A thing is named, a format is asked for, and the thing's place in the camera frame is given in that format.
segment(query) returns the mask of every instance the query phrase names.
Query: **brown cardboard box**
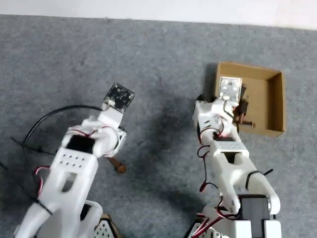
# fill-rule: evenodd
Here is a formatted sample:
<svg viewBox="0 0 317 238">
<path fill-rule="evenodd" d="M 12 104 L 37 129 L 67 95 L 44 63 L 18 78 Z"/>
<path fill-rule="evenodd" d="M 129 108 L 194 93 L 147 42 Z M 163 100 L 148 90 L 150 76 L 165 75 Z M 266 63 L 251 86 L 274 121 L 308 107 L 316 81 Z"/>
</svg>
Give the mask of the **brown cardboard box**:
<svg viewBox="0 0 317 238">
<path fill-rule="evenodd" d="M 254 122 L 256 127 L 240 125 L 241 131 L 278 136 L 286 130 L 285 86 L 281 71 L 220 62 L 215 81 L 216 96 L 221 76 L 241 77 L 247 86 L 245 96 L 249 97 L 249 106 L 244 120 Z"/>
</svg>

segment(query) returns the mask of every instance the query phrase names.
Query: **screw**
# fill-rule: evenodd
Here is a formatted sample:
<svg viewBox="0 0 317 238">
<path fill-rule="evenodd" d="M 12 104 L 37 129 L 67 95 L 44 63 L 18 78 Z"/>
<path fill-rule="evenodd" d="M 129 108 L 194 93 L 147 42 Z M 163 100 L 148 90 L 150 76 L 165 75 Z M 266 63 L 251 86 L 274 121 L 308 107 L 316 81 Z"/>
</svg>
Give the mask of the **screw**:
<svg viewBox="0 0 317 238">
<path fill-rule="evenodd" d="M 115 157 L 107 157 L 107 158 L 114 165 L 115 170 L 118 173 L 122 174 L 127 170 L 126 166 L 123 163 L 119 162 Z"/>
</svg>

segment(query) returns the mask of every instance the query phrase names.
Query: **gray carpet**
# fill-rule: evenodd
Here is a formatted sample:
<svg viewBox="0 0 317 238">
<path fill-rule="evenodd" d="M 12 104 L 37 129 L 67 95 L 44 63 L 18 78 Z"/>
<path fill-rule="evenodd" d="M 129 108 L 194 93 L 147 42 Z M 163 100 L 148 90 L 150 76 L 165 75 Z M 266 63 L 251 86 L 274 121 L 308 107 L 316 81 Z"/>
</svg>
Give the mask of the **gray carpet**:
<svg viewBox="0 0 317 238">
<path fill-rule="evenodd" d="M 118 159 L 100 166 L 89 199 L 110 213 L 125 237 L 182 237 L 217 191 L 199 193 L 204 174 L 191 122 L 194 99 L 222 60 L 273 67 L 286 79 L 287 131 L 278 138 L 241 133 L 250 156 L 281 200 L 284 238 L 315 237 L 317 223 L 317 32 L 110 19 L 0 16 L 1 161 L 34 190 L 21 149 L 30 126 L 70 104 L 100 105 L 112 83 L 136 93 L 124 115 Z M 47 120 L 31 146 L 55 151 L 87 110 Z M 28 152 L 32 165 L 50 156 Z M 0 231 L 9 238 L 30 201 L 0 172 Z"/>
</svg>

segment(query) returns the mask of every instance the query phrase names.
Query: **circuit board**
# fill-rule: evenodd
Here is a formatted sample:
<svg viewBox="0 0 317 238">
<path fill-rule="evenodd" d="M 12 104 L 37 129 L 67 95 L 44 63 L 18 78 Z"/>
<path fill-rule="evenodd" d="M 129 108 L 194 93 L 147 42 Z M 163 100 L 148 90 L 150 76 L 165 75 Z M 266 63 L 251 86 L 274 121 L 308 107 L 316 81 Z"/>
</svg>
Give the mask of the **circuit board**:
<svg viewBox="0 0 317 238">
<path fill-rule="evenodd" d="M 124 113 L 134 98 L 134 93 L 114 83 L 104 98 L 104 103 Z"/>
</svg>

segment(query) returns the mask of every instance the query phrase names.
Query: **small brown object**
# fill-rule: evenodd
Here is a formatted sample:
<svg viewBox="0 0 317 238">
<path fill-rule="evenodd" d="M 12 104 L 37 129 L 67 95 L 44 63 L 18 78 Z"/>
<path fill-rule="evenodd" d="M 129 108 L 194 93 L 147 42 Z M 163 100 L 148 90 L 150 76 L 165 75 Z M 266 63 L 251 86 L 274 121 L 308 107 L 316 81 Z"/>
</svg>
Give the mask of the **small brown object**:
<svg viewBox="0 0 317 238">
<path fill-rule="evenodd" d="M 256 124 L 252 121 L 243 121 L 242 125 L 249 125 L 251 127 L 256 127 Z"/>
<path fill-rule="evenodd" d="M 114 165 L 115 170 L 118 173 L 122 174 L 127 170 L 126 166 L 123 163 L 119 162 L 115 157 L 107 157 L 107 158 Z"/>
</svg>

